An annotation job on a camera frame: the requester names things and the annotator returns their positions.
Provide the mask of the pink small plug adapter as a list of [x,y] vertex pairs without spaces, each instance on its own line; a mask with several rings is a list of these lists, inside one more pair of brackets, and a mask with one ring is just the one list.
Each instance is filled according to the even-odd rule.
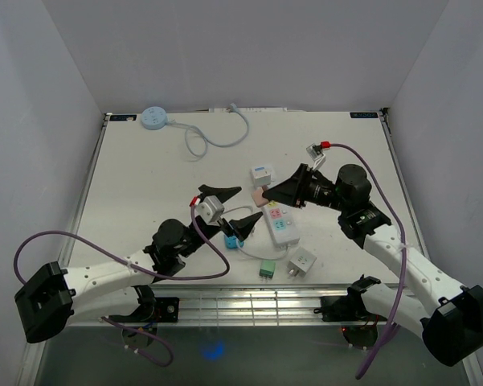
[[252,200],[256,207],[263,207],[269,203],[269,200],[263,197],[263,193],[263,187],[258,187],[252,192]]

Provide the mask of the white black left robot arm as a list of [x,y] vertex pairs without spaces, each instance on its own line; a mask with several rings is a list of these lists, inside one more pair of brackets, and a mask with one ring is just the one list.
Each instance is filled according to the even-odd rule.
[[224,203],[240,193],[240,187],[199,187],[190,203],[191,222],[164,220],[152,241],[141,250],[118,257],[81,236],[72,239],[109,257],[108,262],[63,268],[46,263],[28,280],[21,278],[14,302],[28,343],[55,337],[66,326],[94,318],[114,322],[165,321],[167,304],[151,291],[153,283],[179,281],[184,258],[223,233],[244,241],[251,235],[262,212],[239,220],[226,220]]

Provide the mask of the white square charger plug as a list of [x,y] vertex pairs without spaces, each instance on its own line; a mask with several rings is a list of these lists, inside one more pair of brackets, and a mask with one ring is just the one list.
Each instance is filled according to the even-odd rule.
[[250,170],[250,177],[254,188],[270,186],[275,182],[275,172],[271,164],[254,166]]

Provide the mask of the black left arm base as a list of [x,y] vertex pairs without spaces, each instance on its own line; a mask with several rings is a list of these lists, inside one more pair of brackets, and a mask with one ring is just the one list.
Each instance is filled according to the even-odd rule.
[[108,312],[108,317],[114,322],[158,323],[177,322],[179,315],[180,298],[157,297],[147,285],[129,287],[127,294],[133,295],[128,302],[130,311]]

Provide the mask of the white multicolour power strip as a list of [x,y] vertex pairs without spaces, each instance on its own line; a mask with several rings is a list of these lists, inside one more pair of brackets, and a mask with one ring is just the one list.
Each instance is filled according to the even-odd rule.
[[[280,182],[281,180],[275,172],[275,182],[270,186],[263,186],[263,188],[266,190]],[[258,208],[263,212],[270,236],[276,247],[286,248],[300,241],[300,233],[290,208],[274,201],[269,201],[267,205]]]

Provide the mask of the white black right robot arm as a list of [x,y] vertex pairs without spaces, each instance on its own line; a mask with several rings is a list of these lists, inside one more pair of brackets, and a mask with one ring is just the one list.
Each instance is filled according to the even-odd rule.
[[348,289],[346,307],[356,319],[370,314],[388,317],[418,336],[440,363],[453,366],[483,347],[483,288],[451,278],[416,248],[370,201],[372,185],[359,165],[347,164],[331,182],[305,164],[263,197],[289,207],[307,203],[339,211],[345,236],[381,261],[414,295],[409,298],[374,277],[361,278]]

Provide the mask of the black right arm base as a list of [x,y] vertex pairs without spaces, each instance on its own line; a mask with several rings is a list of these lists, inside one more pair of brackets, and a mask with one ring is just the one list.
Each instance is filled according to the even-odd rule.
[[362,294],[375,286],[379,290],[389,289],[379,279],[362,275],[348,287],[345,295],[320,297],[320,306],[313,312],[320,314],[323,322],[358,322],[353,326],[342,325],[342,336],[349,347],[369,350],[378,340],[378,323],[386,322],[389,315],[388,311],[372,314],[363,305]]

